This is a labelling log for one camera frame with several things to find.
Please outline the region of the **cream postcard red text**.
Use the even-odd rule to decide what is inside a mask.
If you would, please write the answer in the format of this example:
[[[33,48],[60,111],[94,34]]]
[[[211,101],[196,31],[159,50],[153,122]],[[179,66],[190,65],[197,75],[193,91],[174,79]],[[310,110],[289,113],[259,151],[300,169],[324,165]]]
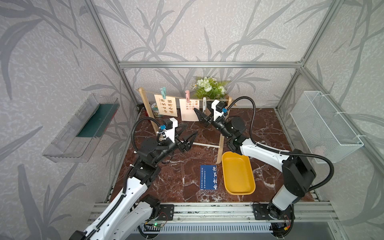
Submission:
[[[194,112],[194,108],[200,109],[199,100],[191,100],[186,103],[186,99],[179,99],[182,121],[198,122],[198,118]]]

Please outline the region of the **white clothespin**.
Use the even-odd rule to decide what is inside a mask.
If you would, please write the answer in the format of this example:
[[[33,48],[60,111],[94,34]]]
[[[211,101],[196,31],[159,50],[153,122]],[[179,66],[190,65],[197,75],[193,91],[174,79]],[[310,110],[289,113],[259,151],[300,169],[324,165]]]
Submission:
[[[202,106],[203,113],[207,110],[207,99],[206,97],[203,97],[203,106]]]

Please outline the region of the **yellow postcard black text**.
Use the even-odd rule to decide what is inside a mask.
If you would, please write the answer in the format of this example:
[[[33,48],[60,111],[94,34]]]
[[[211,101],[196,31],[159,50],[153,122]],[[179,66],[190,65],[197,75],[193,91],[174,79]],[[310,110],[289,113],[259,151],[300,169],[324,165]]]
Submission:
[[[158,111],[160,115],[177,117],[177,104],[176,98],[166,96],[164,99],[162,95],[154,95]]]

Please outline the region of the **pink clothespin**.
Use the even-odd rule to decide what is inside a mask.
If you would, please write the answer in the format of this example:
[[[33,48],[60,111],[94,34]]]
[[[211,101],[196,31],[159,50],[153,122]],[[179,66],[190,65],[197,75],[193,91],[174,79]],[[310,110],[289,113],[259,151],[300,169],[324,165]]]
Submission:
[[[186,103],[190,103],[190,91],[185,91]]]

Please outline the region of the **blue postcard white text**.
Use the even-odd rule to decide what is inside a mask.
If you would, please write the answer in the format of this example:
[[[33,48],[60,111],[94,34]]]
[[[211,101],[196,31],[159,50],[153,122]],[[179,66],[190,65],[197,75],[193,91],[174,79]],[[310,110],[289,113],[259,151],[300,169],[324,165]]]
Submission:
[[[200,166],[200,189],[217,190],[218,189],[218,168],[216,165]]]

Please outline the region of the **green clothespin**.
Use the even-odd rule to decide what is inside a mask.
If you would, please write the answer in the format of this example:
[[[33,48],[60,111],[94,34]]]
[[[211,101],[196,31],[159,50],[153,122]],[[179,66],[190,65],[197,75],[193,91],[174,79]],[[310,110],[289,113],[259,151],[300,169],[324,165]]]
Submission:
[[[161,95],[164,100],[167,99],[167,90],[166,87],[161,88]]]

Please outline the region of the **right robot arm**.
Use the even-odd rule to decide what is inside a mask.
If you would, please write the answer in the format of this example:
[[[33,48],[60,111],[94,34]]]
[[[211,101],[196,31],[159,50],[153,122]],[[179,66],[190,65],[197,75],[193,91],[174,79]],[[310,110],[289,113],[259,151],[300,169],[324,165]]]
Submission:
[[[283,211],[310,191],[316,172],[302,151],[286,152],[254,143],[251,138],[243,135],[246,126],[238,116],[226,121],[224,115],[215,119],[213,114],[207,116],[198,109],[194,109],[194,112],[200,123],[214,126],[229,139],[227,145],[232,152],[255,158],[282,172],[284,184],[268,205],[271,217],[277,219]]]

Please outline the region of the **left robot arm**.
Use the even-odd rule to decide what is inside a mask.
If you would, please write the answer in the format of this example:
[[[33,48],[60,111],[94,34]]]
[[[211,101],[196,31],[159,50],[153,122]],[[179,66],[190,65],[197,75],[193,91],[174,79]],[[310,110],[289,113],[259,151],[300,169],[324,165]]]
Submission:
[[[160,201],[145,192],[158,177],[159,164],[174,151],[187,152],[198,132],[179,139],[175,127],[160,126],[165,139],[148,138],[136,150],[138,158],[125,177],[124,186],[111,204],[84,231],[75,231],[72,240],[125,240],[141,224],[160,215]]]

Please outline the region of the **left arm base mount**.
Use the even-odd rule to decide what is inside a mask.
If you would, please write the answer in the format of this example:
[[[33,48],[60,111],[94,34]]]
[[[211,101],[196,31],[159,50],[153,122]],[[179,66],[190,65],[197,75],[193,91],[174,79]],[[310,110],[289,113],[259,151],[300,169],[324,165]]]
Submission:
[[[173,204],[160,204],[151,211],[148,221],[172,221],[175,213],[175,205]]]

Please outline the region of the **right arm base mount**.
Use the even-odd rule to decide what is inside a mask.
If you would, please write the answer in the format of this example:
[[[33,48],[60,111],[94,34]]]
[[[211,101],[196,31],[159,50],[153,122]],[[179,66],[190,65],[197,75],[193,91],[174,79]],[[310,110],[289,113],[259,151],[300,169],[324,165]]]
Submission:
[[[295,220],[294,205],[289,205],[285,210],[280,210],[272,204],[253,203],[252,210],[255,220]]]

